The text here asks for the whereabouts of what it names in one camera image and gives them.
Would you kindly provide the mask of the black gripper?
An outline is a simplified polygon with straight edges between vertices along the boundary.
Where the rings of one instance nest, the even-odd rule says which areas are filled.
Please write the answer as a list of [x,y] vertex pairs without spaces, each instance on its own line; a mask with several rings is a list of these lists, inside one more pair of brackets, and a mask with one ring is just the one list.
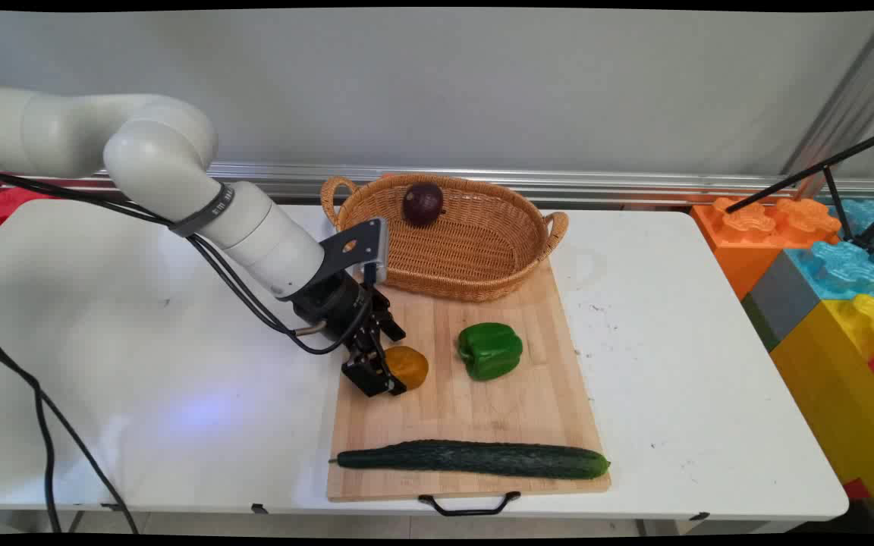
[[326,352],[342,345],[349,350],[342,374],[367,397],[400,395],[408,388],[386,363],[379,335],[399,342],[404,329],[391,313],[391,302],[374,283],[358,284],[347,271],[338,271],[291,295],[294,313],[332,341]]

